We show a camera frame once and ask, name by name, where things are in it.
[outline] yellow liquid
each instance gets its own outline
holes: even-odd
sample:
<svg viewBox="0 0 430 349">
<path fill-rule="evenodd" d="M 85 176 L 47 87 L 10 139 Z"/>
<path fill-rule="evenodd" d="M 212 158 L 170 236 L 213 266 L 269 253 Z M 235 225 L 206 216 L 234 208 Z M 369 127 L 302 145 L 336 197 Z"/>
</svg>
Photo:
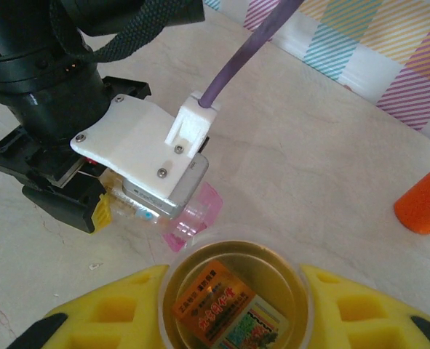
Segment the yellow liquid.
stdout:
<svg viewBox="0 0 430 349">
<path fill-rule="evenodd" d="M 307 327 L 306 290 L 295 271 L 279 255 L 256 244 L 228 241 L 205 246 L 175 271 L 163 301 L 164 323 L 175 349 L 206 348 L 182 324 L 171 307 L 210 260 L 219 260 L 254 292 L 289 321 L 288 330 L 273 349 L 294 349 L 302 343 Z"/>
</svg>

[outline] marble countertop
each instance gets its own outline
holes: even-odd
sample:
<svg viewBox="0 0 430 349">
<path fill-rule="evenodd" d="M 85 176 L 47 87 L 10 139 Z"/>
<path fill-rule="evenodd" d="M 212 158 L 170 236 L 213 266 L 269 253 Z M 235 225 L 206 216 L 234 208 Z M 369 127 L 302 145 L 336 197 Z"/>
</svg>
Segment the marble countertop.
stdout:
<svg viewBox="0 0 430 349">
<path fill-rule="evenodd" d="M 149 99 L 175 115 L 248 35 L 207 9 L 205 23 L 168 28 L 100 72 L 147 81 Z M 430 236 L 405 229 L 392 210 L 430 171 L 430 140 L 273 44 L 218 100 L 223 107 L 204 151 L 206 179 L 224 200 L 216 225 L 260 228 L 298 262 L 430 314 Z M 0 139 L 16 126 L 0 105 Z M 175 256 L 143 222 L 120 217 L 88 236 L 20 189 L 0 173 L 0 348 L 53 307 Z"/>
</svg>

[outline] yellow label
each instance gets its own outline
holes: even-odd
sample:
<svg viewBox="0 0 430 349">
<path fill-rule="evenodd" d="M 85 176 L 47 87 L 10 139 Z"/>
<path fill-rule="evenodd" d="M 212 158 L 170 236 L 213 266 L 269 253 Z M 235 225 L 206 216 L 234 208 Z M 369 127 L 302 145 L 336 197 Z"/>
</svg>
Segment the yellow label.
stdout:
<svg viewBox="0 0 430 349">
<path fill-rule="evenodd" d="M 255 293 L 217 260 L 211 261 L 172 307 L 205 345 L 212 347 Z"/>
</svg>

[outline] pink plastic piece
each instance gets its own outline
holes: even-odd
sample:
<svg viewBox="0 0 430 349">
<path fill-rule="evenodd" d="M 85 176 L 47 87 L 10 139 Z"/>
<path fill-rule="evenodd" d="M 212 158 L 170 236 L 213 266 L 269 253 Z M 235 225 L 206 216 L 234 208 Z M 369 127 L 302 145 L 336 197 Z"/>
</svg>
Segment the pink plastic piece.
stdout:
<svg viewBox="0 0 430 349">
<path fill-rule="evenodd" d="M 210 227 L 220 214 L 223 200 L 218 192 L 204 182 L 199 195 L 190 200 L 184 211 L 174 219 L 163 238 L 174 252 L 178 252 L 187 240 Z"/>
</svg>

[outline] orange object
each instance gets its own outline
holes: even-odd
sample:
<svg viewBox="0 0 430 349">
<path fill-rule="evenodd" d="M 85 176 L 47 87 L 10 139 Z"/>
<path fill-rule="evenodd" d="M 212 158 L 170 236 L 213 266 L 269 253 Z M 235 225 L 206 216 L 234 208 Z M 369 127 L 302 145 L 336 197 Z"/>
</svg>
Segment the orange object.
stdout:
<svg viewBox="0 0 430 349">
<path fill-rule="evenodd" d="M 394 212 L 411 231 L 430 234 L 430 173 L 396 201 Z"/>
</svg>

